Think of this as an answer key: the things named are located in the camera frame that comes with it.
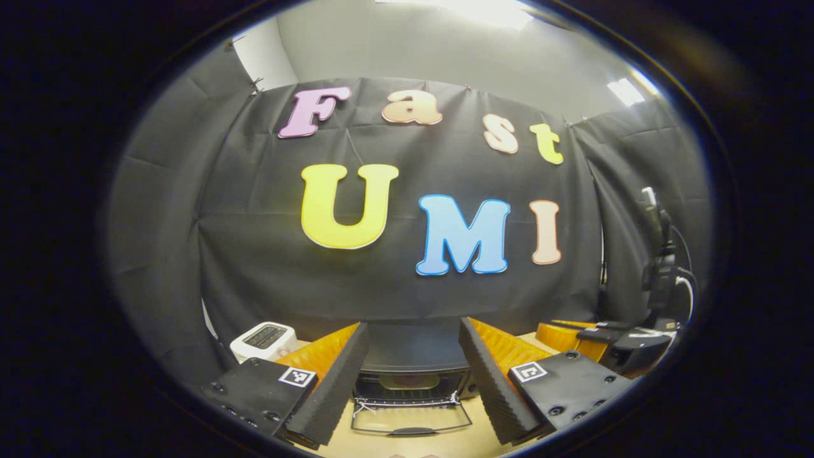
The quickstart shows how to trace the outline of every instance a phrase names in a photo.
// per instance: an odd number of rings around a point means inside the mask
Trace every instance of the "cable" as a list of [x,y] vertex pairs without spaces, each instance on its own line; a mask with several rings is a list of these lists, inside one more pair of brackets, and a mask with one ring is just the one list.
[[681,239],[681,246],[683,246],[683,247],[684,247],[684,253],[686,253],[686,255],[687,255],[687,264],[689,264],[689,271],[693,271],[693,259],[692,259],[692,258],[689,256],[689,247],[687,247],[687,240],[684,240],[684,236],[683,236],[683,235],[681,234],[681,232],[678,230],[678,227],[675,227],[675,226],[673,226],[673,225],[671,224],[671,225],[670,225],[670,228],[671,228],[673,231],[675,231],[675,232],[676,232],[676,235],[678,235],[678,238],[680,238],[680,239]]
[[677,276],[676,277],[676,284],[683,284],[687,287],[687,291],[689,291],[689,315],[687,316],[687,324],[693,318],[693,302],[694,302],[694,293],[693,293],[693,286],[689,284],[689,280],[684,277]]

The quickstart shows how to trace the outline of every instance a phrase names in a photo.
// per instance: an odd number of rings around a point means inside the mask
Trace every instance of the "black fabric backdrop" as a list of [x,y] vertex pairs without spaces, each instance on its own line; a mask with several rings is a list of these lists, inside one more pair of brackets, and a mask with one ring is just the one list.
[[[265,320],[312,340],[359,319],[429,324],[470,315],[515,334],[550,318],[643,319],[644,186],[670,211],[704,285],[714,224],[707,173],[691,131],[663,103],[567,126],[556,114],[436,81],[345,78],[259,95],[249,83],[228,48],[181,75],[133,133],[113,186],[108,250],[118,293],[148,350],[181,380],[216,377],[234,364],[225,346]],[[352,97],[317,121],[315,135],[277,137],[295,92],[332,86],[349,86]],[[408,89],[433,94],[444,120],[382,119],[387,96]],[[514,124],[517,153],[486,144],[487,113]],[[561,165],[537,151],[528,127],[541,122],[560,137]],[[343,224],[361,217],[361,165],[399,169],[387,227],[373,244],[326,249],[304,234],[300,173],[323,163],[348,169],[335,202]],[[427,235],[418,199],[427,194],[454,197],[467,223],[483,200],[508,202],[508,269],[418,275]],[[547,266],[531,260],[536,224],[528,205],[540,199],[560,207],[562,259]],[[609,281],[600,303],[602,230]],[[204,325],[201,297],[220,343]]]

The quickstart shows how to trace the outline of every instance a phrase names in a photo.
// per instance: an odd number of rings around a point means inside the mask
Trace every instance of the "fluorescent light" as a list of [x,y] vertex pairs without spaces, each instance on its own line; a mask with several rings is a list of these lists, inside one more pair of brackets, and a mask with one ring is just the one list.
[[522,11],[525,3],[516,0],[375,0],[376,3],[412,3],[455,11],[471,20],[520,30],[532,17]]
[[612,90],[616,97],[624,103],[626,107],[634,103],[644,102],[645,98],[641,96],[638,90],[633,87],[633,84],[627,78],[622,78],[608,84],[608,89]]
[[639,83],[641,83],[641,85],[644,86],[645,89],[647,89],[652,95],[656,95],[659,93],[659,90],[656,89],[656,86],[653,86],[653,83],[650,82],[650,79],[639,73],[638,70],[633,70],[632,75],[634,78],[636,78],[636,81],[639,81]]

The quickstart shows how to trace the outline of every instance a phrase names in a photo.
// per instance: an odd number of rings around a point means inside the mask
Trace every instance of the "yellow letter u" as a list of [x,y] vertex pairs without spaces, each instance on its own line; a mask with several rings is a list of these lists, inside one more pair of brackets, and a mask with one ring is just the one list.
[[303,169],[303,231],[315,244],[334,249],[357,249],[372,244],[387,223],[387,197],[390,182],[399,176],[392,165],[368,164],[359,168],[367,182],[365,210],[361,221],[345,226],[334,219],[334,199],[339,180],[348,170],[336,164],[310,165]]

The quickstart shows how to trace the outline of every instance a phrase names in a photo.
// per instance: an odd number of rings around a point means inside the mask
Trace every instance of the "blue letter m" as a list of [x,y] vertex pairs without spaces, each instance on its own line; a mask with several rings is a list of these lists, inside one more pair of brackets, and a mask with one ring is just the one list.
[[502,200],[484,200],[472,225],[467,227],[455,199],[430,195],[418,200],[427,212],[427,248],[424,260],[415,271],[420,275],[443,275],[449,271],[444,261],[444,246],[449,249],[455,269],[463,272],[480,247],[472,270],[479,274],[503,272],[508,263],[503,258],[503,235],[506,215],[511,208]]

